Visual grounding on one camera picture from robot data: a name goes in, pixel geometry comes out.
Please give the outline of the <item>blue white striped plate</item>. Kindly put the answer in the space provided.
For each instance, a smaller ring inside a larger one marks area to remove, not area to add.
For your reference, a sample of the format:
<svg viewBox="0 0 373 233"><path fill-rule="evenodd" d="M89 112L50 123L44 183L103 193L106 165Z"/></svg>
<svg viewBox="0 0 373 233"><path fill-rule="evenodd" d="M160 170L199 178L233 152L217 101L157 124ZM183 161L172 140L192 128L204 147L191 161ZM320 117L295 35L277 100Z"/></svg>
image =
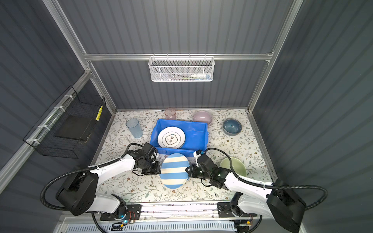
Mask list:
<svg viewBox="0 0 373 233"><path fill-rule="evenodd" d="M188 159L181 153L173 153L161 165L160 179L168 189L183 186L189 178L186 169L190 166Z"/></svg>

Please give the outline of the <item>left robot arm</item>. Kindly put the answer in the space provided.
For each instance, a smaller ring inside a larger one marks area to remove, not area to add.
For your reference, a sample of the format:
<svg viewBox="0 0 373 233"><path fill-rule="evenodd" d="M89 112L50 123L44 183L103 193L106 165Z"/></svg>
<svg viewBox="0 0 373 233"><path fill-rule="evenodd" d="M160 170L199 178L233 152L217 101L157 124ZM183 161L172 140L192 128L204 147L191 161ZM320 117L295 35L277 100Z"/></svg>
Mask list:
<svg viewBox="0 0 373 233"><path fill-rule="evenodd" d="M127 149L119 158L91 166L89 171L68 175L56 199L75 216L104 212L124 219L128 212L126 202L116 194L100 194L98 186L127 171L141 170L140 176L160 174L157 155L158 150L149 143L137 150Z"/></svg>

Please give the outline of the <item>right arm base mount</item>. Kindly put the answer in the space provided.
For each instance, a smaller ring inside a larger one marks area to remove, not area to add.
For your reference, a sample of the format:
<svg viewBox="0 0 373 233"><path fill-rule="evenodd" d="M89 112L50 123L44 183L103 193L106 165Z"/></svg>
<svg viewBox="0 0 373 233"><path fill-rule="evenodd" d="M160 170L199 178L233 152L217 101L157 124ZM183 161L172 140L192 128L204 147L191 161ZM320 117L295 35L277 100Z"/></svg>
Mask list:
<svg viewBox="0 0 373 233"><path fill-rule="evenodd" d="M220 218L229 217L257 217L258 214L255 213L244 213L238 207L232 207L230 202L218 202L217 203L218 215Z"/></svg>

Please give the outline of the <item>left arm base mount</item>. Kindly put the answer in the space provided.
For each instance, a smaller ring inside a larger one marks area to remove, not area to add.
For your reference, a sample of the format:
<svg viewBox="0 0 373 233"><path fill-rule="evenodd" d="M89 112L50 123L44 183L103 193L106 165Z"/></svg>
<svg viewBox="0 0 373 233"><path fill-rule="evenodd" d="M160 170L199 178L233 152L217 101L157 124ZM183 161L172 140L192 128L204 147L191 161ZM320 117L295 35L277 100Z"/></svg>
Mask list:
<svg viewBox="0 0 373 233"><path fill-rule="evenodd" d="M114 213L108 214L104 213L100 216L100 221L135 221L139 220L141 215L142 205L139 204L130 204L130 205L121 205Z"/></svg>

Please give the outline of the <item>white plate black emblem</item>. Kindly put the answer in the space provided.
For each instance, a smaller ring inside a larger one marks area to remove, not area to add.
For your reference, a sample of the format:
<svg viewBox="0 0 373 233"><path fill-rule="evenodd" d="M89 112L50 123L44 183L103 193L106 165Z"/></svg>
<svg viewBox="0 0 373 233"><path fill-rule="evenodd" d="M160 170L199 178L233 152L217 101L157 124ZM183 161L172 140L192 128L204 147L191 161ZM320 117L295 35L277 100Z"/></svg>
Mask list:
<svg viewBox="0 0 373 233"><path fill-rule="evenodd" d="M186 135L178 127L167 127L159 133L157 141L162 148L179 149L186 142Z"/></svg>

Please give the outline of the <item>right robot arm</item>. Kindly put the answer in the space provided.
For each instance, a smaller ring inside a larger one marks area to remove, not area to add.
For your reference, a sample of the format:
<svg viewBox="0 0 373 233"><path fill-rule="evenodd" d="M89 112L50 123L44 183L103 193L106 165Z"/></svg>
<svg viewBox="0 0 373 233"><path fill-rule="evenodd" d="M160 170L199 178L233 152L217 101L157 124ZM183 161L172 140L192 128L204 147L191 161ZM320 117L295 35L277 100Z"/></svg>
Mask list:
<svg viewBox="0 0 373 233"><path fill-rule="evenodd" d="M266 183L240 176L233 167L230 156L229 168L217 166L207 153L198 150L194 153L196 163L186 168L190 178L209 180L213 187L235 193L230 202L235 216L257 214L274 219L285 230L298 233L306 210L301 197L281 180Z"/></svg>

